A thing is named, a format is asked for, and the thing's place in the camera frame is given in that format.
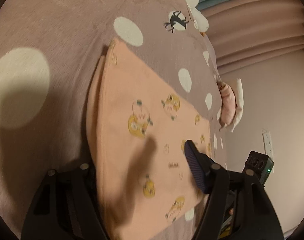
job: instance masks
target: folded towel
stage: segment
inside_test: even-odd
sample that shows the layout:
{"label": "folded towel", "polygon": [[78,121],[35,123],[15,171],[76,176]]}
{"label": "folded towel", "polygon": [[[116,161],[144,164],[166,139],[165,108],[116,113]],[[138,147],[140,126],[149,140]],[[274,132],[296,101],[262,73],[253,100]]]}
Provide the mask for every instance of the folded towel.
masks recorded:
{"label": "folded towel", "polygon": [[236,112],[235,96],[228,84],[219,81],[218,86],[222,97],[222,113],[220,123],[223,127],[227,127],[232,123]]}
{"label": "folded towel", "polygon": [[242,114],[243,114],[243,90],[242,90],[242,83],[241,79],[235,79],[232,82],[229,82],[230,87],[235,96],[235,116],[233,118],[232,123],[227,127],[230,132],[233,132],[234,128],[240,122]]}

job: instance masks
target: curtain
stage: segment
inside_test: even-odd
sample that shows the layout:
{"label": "curtain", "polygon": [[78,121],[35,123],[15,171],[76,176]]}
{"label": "curtain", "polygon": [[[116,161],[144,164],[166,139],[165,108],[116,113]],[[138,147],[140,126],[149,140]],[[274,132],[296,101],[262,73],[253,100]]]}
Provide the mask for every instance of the curtain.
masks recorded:
{"label": "curtain", "polygon": [[300,0],[231,0],[201,13],[220,73],[304,49]]}

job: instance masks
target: polka dot fabric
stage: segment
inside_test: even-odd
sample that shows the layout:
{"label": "polka dot fabric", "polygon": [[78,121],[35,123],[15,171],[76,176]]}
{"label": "polka dot fabric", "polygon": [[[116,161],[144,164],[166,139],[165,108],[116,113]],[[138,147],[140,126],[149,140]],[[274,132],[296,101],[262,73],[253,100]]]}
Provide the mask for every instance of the polka dot fabric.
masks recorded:
{"label": "polka dot fabric", "polygon": [[[0,10],[0,214],[17,236],[47,170],[90,160],[87,91],[114,37],[210,121],[211,142],[214,134],[219,140],[212,153],[225,163],[215,54],[185,0],[6,0]],[[191,239],[193,223],[182,217],[155,239],[177,233],[175,239]]]}

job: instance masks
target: peach cloth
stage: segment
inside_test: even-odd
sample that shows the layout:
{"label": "peach cloth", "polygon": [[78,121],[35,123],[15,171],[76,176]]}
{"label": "peach cloth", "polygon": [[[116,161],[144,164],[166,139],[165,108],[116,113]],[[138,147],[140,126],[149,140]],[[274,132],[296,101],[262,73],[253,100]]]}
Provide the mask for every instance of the peach cloth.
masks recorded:
{"label": "peach cloth", "polygon": [[235,115],[235,96],[228,84],[219,82],[218,86],[222,97],[222,113],[220,123],[222,126],[226,127],[231,124]]}
{"label": "peach cloth", "polygon": [[211,155],[209,125],[124,43],[111,42],[91,84],[87,137],[112,240],[148,240],[203,199],[183,145],[192,139]]}

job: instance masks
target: yellow cartoon character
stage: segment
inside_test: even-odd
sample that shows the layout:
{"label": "yellow cartoon character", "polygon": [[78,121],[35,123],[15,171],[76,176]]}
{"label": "yellow cartoon character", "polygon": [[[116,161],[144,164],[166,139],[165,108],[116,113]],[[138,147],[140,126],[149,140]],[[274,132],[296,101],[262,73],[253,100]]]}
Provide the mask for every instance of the yellow cartoon character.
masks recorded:
{"label": "yellow cartoon character", "polygon": [[181,196],[174,201],[169,212],[165,214],[165,218],[168,222],[174,222],[176,220],[177,216],[180,214],[180,211],[184,206],[184,200],[185,198]]}
{"label": "yellow cartoon character", "polygon": [[205,142],[205,136],[204,136],[204,134],[201,134],[200,140],[201,140],[201,143]]}
{"label": "yellow cartoon character", "polygon": [[186,140],[182,140],[182,142],[181,142],[181,150],[182,150],[183,154],[184,154],[184,145],[185,145],[185,142],[186,142]]}
{"label": "yellow cartoon character", "polygon": [[178,110],[180,109],[180,99],[175,94],[170,94],[167,100],[164,102],[161,100],[165,113],[174,120],[178,116]]}
{"label": "yellow cartoon character", "polygon": [[200,120],[201,120],[201,116],[197,114],[196,117],[194,118],[194,124],[195,125],[199,124]]}
{"label": "yellow cartoon character", "polygon": [[164,148],[163,148],[163,152],[164,152],[164,154],[169,154],[169,145],[168,144],[166,144],[165,146],[164,146]]}
{"label": "yellow cartoon character", "polygon": [[210,156],[211,157],[211,143],[208,143],[208,156]]}
{"label": "yellow cartoon character", "polygon": [[138,138],[145,138],[148,125],[153,125],[149,111],[142,105],[141,100],[137,100],[132,104],[132,112],[128,120],[129,132]]}
{"label": "yellow cartoon character", "polygon": [[150,176],[146,175],[147,181],[143,185],[143,195],[146,198],[153,198],[155,195],[154,182],[150,180]]}

